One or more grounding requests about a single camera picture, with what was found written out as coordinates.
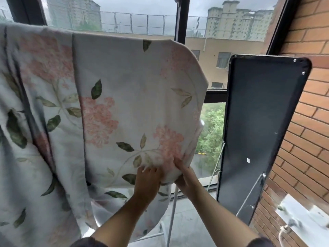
leaf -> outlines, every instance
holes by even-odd
[[[0,222],[0,226],[5,226],[5,225],[8,225],[9,223],[8,222]]]
[[[106,170],[109,174],[111,174],[114,177],[115,174],[110,168],[106,168]]]
[[[62,203],[62,210],[63,211],[70,211],[71,210],[71,207],[70,207],[67,200]]]
[[[145,160],[146,160],[146,164],[148,166],[152,166],[153,165],[153,161],[152,161],[150,155],[148,155],[147,153],[145,153]]]
[[[102,94],[102,83],[101,83],[101,79],[99,79],[99,81],[97,81],[94,87],[92,88],[92,99],[93,100],[97,99],[99,96],[101,96],[101,94]]]
[[[112,198],[127,199],[125,195],[116,191],[105,192],[105,194],[110,195]]]
[[[11,88],[11,90],[14,91],[15,95],[20,99],[22,100],[22,97],[20,95],[20,92],[19,92],[19,86],[17,85],[17,83],[15,82],[15,79],[11,76],[11,74],[9,73],[4,73],[2,72],[3,76],[5,77],[9,87]]]
[[[146,135],[145,135],[145,133],[144,133],[143,136],[142,136],[142,138],[141,138],[141,142],[140,142],[140,144],[139,144],[139,146],[141,147],[141,149],[144,148],[145,143],[146,143]]]
[[[69,96],[66,96],[64,99],[63,99],[63,102],[64,103],[75,103],[79,100],[79,95],[77,93],[73,93]]]
[[[29,159],[27,159],[27,158],[17,158],[16,159],[18,162],[24,162],[24,161],[27,161],[27,160],[29,160]]]
[[[13,223],[15,229],[18,228],[24,222],[25,217],[26,217],[26,208],[22,210],[22,213],[19,216],[19,218]]]
[[[168,196],[168,194],[165,194],[165,193],[163,193],[163,192],[158,192],[158,194],[159,194],[160,196],[162,196],[162,197],[166,197],[166,196]]]
[[[124,180],[126,180],[129,184],[135,185],[136,183],[136,174],[125,174],[122,176]]]
[[[81,109],[77,107],[66,108],[68,113],[74,117],[81,118]]]
[[[47,122],[48,132],[52,132],[60,124],[60,116],[56,115]]]
[[[145,52],[148,50],[148,47],[151,45],[152,41],[151,40],[143,40],[143,51]]]
[[[27,145],[27,139],[24,137],[22,130],[19,127],[17,117],[15,116],[12,109],[8,112],[6,127],[11,140],[20,148],[24,149]]]
[[[180,95],[180,96],[191,96],[191,94],[189,92],[184,91],[181,88],[172,88],[171,90],[174,91],[177,95]]]
[[[45,193],[43,193],[41,195],[41,197],[46,196],[46,195],[52,193],[54,191],[54,189],[55,189],[56,183],[57,183],[56,177],[53,175],[53,179],[51,181],[51,184],[50,184],[48,190]]]
[[[37,100],[40,100],[41,103],[46,106],[46,107],[56,107],[56,105],[54,103],[52,103],[51,101],[49,100],[46,100],[45,98],[41,97],[41,96],[38,96],[36,97]]]
[[[134,162],[133,162],[133,165],[135,168],[138,168],[142,163],[142,157],[141,155],[138,155],[135,159],[134,159]]]
[[[131,147],[131,145],[125,143],[125,142],[116,142],[116,144],[118,145],[118,147],[120,147],[122,150],[125,150],[127,152],[132,152],[135,151],[134,148]]]
[[[189,104],[190,101],[191,101],[191,99],[192,99],[192,96],[187,97],[187,98],[182,102],[182,106],[181,106],[181,108],[183,108],[184,106],[186,106],[187,104]]]

dark sleeve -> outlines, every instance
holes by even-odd
[[[84,237],[75,241],[70,247],[107,247],[105,244],[96,241],[93,237]]]
[[[274,245],[269,239],[265,237],[259,237],[251,241],[247,247],[274,247]]]

hand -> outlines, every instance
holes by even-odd
[[[191,201],[196,199],[200,189],[204,189],[191,167],[184,166],[179,158],[174,158],[175,166],[183,173],[175,184]]]
[[[147,207],[157,195],[160,189],[160,183],[164,177],[162,167],[144,167],[137,170],[135,190],[133,197]]]

green tree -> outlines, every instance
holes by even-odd
[[[84,30],[84,31],[101,31],[100,27],[92,24],[92,23],[88,23],[86,21],[84,22],[80,22],[79,26],[76,28],[76,30]]]
[[[224,126],[224,103],[208,103],[204,104],[200,119],[205,123],[203,131],[199,137],[196,152],[205,153],[204,162],[201,162],[201,168],[212,173],[214,170],[223,139]]]

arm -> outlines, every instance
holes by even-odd
[[[161,168],[138,168],[134,195],[92,237],[106,246],[126,247],[139,217],[157,195],[163,178]]]
[[[216,246],[246,247],[259,237],[204,189],[192,168],[177,158],[174,163],[183,173],[175,184],[193,203]]]

